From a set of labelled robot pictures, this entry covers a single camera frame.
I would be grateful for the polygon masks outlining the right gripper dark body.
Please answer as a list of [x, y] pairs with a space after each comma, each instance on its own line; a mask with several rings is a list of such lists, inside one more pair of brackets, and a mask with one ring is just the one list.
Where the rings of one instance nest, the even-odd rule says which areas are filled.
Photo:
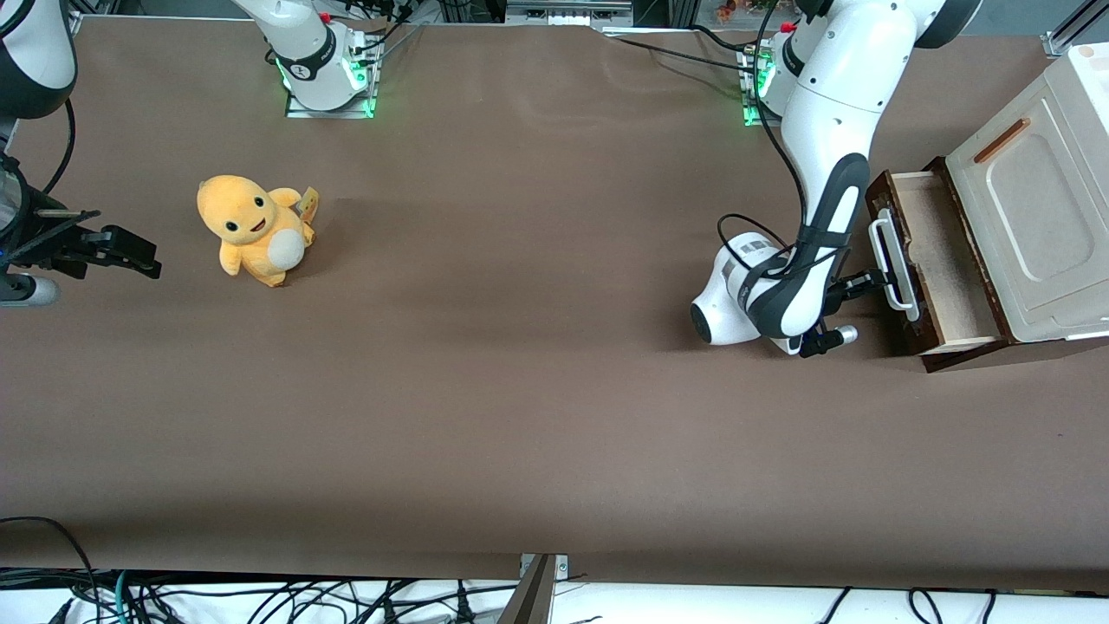
[[43, 190], [35, 188], [26, 180], [17, 158], [4, 155], [1, 171], [1, 246], [4, 270], [11, 265], [53, 269], [53, 260], [44, 254], [45, 244], [38, 244], [33, 250], [17, 252], [48, 229], [44, 218], [35, 216], [35, 209], [45, 208], [45, 197]]

